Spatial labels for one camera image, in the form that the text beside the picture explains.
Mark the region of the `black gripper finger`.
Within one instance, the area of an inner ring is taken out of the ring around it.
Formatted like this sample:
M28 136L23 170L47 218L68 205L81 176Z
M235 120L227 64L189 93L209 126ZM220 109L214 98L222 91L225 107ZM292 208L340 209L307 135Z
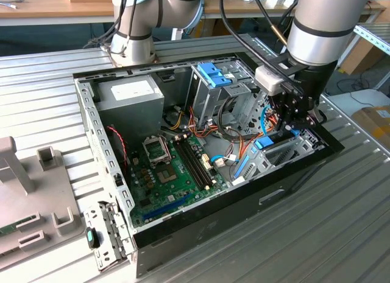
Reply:
M288 125L294 126L294 97L289 93L280 93L270 97L270 104L272 109L276 112L278 117L276 130L284 130Z
M289 125L295 130L314 128L325 122L325 114L318 108L319 101L312 97L294 99Z

